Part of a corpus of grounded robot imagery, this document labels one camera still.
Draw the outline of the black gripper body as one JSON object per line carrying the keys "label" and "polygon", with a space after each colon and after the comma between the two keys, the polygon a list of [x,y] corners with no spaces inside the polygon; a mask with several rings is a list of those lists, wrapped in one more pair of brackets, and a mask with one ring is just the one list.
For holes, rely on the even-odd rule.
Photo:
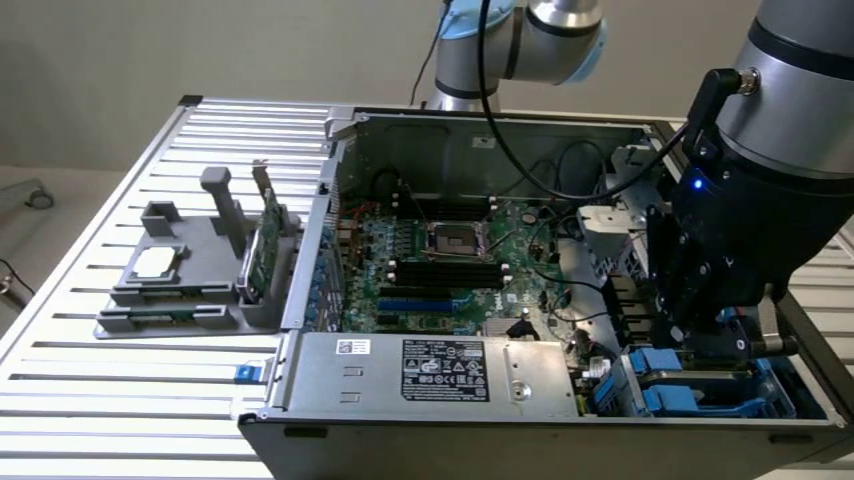
{"label": "black gripper body", "polygon": [[853,180],[799,177],[753,162],[723,137],[701,136],[674,198],[681,229],[710,268],[698,310],[778,301],[794,271],[818,254],[853,215]]}

